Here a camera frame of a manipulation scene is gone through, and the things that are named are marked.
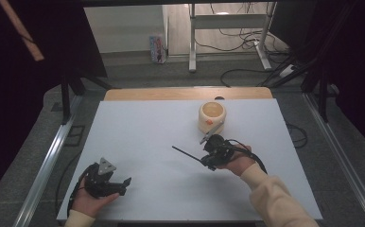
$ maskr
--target sleeve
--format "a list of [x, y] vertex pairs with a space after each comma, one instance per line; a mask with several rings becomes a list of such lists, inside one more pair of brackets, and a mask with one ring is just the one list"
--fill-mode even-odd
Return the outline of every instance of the sleeve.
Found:
[[64, 227], [90, 227], [95, 219], [75, 210], [70, 210], [70, 216]]
[[259, 164], [247, 168], [241, 179], [251, 188], [251, 203], [267, 226], [319, 226], [291, 197], [284, 183], [277, 177], [268, 176]]

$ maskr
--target black device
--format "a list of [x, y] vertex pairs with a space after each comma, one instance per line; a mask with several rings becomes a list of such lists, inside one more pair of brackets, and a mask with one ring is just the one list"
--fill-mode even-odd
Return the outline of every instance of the black device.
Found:
[[[88, 166], [80, 175], [73, 193], [70, 196], [67, 216], [69, 216], [76, 194], [82, 188], [95, 198], [107, 197], [114, 193], [119, 193], [120, 196], [124, 196], [127, 192], [127, 187], [130, 185], [131, 178], [128, 178], [123, 183], [110, 183], [109, 179], [112, 177], [115, 170], [116, 167], [104, 158], [100, 159], [100, 164], [93, 163]], [[80, 188], [79, 186], [83, 179], [85, 179], [85, 185]]]
[[265, 165], [263, 164], [263, 162], [260, 160], [260, 158], [257, 155], [252, 153], [245, 146], [243, 146], [244, 148], [239, 148], [239, 147], [232, 145], [230, 143], [230, 141], [235, 141], [235, 140], [225, 140], [221, 135], [213, 134], [212, 136], [209, 137], [209, 139], [207, 140], [207, 142], [203, 148], [209, 154], [203, 156], [201, 159], [198, 159], [198, 158], [188, 154], [187, 152], [185, 152], [179, 148], [176, 148], [174, 146], [173, 146], [173, 148], [178, 150], [179, 152], [199, 161], [204, 166], [207, 166], [209, 169], [211, 169], [213, 171], [215, 171], [217, 169], [217, 166], [222, 166], [222, 165], [226, 165], [226, 164], [230, 163], [235, 151], [242, 152], [242, 153], [248, 155], [248, 157], [254, 159], [254, 161], [256, 163], [258, 163], [259, 166], [262, 168], [262, 170], [265, 173], [268, 173], [266, 171]]

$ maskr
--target white board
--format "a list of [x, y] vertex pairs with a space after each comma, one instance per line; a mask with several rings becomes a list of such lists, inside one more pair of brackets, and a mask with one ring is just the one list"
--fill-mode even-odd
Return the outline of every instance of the white board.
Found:
[[[101, 157], [117, 167], [110, 182], [132, 177], [124, 197], [106, 206], [98, 219], [113, 221], [260, 220], [249, 202], [250, 189], [228, 170], [211, 171], [171, 146], [201, 158], [198, 111], [207, 100], [102, 101], [76, 172]], [[275, 99], [221, 100], [227, 110], [225, 139], [251, 145], [269, 175], [279, 176], [305, 210], [322, 215]], [[67, 202], [58, 219], [66, 219]]]

